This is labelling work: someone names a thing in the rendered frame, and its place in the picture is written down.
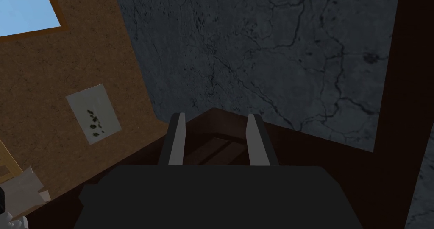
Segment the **white picture with dark leaves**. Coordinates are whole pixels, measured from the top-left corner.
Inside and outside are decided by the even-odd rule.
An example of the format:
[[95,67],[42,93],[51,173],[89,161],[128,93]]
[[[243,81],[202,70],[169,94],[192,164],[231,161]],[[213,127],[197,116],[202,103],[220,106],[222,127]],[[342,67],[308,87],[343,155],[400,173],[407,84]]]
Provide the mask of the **white picture with dark leaves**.
[[122,130],[103,84],[70,94],[66,100],[89,144]]

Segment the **window with brown frame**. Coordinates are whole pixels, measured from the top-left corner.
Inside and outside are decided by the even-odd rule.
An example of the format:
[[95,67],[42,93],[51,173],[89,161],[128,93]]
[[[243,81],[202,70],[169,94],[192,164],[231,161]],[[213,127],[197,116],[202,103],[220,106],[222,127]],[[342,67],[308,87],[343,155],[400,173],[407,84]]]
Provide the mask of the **window with brown frame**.
[[58,0],[0,0],[0,42],[66,30]]

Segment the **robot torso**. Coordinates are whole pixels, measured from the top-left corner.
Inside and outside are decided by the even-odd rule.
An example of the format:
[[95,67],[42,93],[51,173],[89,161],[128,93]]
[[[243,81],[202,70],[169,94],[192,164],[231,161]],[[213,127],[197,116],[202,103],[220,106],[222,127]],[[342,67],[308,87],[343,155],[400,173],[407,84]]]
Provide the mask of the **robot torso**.
[[22,174],[0,184],[0,229],[29,229],[28,219],[18,215],[51,200],[49,192],[28,167]]

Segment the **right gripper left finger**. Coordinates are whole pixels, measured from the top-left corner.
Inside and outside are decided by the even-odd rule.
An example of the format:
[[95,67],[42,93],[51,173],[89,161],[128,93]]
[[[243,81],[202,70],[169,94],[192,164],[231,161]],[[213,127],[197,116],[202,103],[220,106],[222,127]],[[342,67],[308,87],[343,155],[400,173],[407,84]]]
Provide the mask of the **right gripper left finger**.
[[170,119],[158,165],[182,165],[186,139],[184,113],[174,113]]

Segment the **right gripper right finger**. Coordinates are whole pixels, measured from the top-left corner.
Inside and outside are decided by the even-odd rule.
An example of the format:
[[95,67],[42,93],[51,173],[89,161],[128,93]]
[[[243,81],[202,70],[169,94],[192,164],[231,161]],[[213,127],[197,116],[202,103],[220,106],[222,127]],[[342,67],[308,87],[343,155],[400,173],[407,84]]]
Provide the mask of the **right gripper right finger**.
[[249,114],[245,131],[251,166],[278,166],[279,162],[259,114]]

